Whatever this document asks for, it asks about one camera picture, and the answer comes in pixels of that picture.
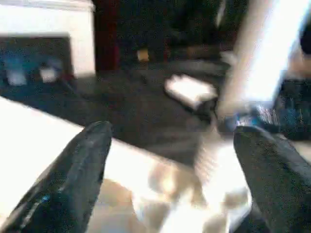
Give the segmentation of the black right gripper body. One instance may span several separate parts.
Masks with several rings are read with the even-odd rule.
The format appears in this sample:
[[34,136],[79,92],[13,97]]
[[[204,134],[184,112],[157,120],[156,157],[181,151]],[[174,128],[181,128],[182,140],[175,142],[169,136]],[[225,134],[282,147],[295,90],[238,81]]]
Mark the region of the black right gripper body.
[[310,80],[285,80],[273,106],[253,103],[219,120],[222,133],[233,133],[237,126],[257,126],[270,133],[280,133],[293,141],[310,140]]

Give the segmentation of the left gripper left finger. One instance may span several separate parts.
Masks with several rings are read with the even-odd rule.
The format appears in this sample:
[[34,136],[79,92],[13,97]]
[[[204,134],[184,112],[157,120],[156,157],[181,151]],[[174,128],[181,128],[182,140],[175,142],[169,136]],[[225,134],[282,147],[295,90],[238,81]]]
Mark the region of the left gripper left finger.
[[78,133],[3,223],[2,233],[84,233],[100,193],[112,125],[95,122]]

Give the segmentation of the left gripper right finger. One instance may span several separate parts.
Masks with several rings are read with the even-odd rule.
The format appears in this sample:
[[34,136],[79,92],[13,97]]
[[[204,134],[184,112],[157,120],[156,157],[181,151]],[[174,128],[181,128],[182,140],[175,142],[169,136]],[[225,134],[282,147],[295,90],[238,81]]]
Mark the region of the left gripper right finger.
[[238,126],[234,149],[251,193],[273,233],[311,231],[311,166],[287,140]]

